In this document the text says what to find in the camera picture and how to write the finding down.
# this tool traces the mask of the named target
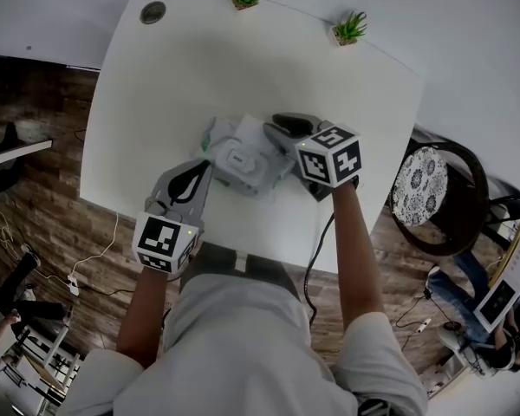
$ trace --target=plant pot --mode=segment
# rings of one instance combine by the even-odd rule
[[[233,6],[235,6],[236,10],[246,10],[247,8],[252,8],[253,6],[257,6],[258,5],[258,3],[254,3],[254,4],[241,4],[241,3],[237,2],[236,0],[231,0],[231,2],[233,3]]]
[[[348,46],[354,45],[358,42],[358,37],[351,38],[349,40],[345,40],[339,37],[337,34],[337,26],[334,25],[329,29],[329,36],[335,40],[335,44],[337,46]]]

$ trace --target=power strip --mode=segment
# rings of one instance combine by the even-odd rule
[[[77,279],[73,275],[68,276],[68,286],[69,291],[72,295],[78,296],[79,295],[79,286],[77,285]]]

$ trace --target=floral cushion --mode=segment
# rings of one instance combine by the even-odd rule
[[[417,226],[435,214],[447,192],[447,165],[431,146],[409,155],[393,186],[391,205],[403,224]]]

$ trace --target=white table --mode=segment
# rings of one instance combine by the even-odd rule
[[[314,114],[362,135],[359,197],[372,230],[399,168],[422,92],[420,78],[364,43],[337,48],[328,25],[276,3],[237,12],[230,0],[160,0],[166,15],[144,25],[155,0],[131,0],[94,94],[81,197],[135,218],[158,176],[190,158],[214,115]],[[306,265],[332,211],[298,180],[275,202],[212,182],[204,239]],[[336,272],[328,233],[317,269]]]

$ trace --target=white shirt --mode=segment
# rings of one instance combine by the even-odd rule
[[[334,374],[286,289],[200,275],[168,315],[163,356],[143,370],[123,354],[91,352],[58,415],[356,416],[366,399],[426,413],[426,392],[382,313],[349,325]]]

